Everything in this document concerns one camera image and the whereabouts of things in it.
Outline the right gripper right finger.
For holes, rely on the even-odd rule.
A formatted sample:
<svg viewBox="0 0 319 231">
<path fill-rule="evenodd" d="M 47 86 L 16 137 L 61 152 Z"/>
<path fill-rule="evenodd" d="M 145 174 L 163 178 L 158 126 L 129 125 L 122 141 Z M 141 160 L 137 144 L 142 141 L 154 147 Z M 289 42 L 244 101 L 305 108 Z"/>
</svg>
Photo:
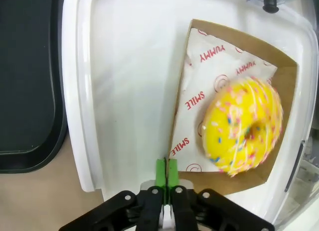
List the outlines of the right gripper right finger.
<svg viewBox="0 0 319 231">
<path fill-rule="evenodd" d="M 273 231 L 274 226 L 212 189 L 195 192 L 193 183 L 180 180 L 177 161 L 167 165 L 169 201 L 177 231 Z"/>
</svg>

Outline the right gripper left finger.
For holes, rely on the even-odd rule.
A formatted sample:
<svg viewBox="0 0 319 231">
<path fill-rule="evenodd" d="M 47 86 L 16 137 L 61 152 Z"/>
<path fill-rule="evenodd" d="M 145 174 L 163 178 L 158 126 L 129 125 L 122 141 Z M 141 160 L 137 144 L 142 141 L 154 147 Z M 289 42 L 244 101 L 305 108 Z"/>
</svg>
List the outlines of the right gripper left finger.
<svg viewBox="0 0 319 231">
<path fill-rule="evenodd" d="M 166 193 L 166 160 L 156 161 L 156 178 L 138 194 L 124 190 L 60 228 L 61 231 L 157 231 Z"/>
</svg>

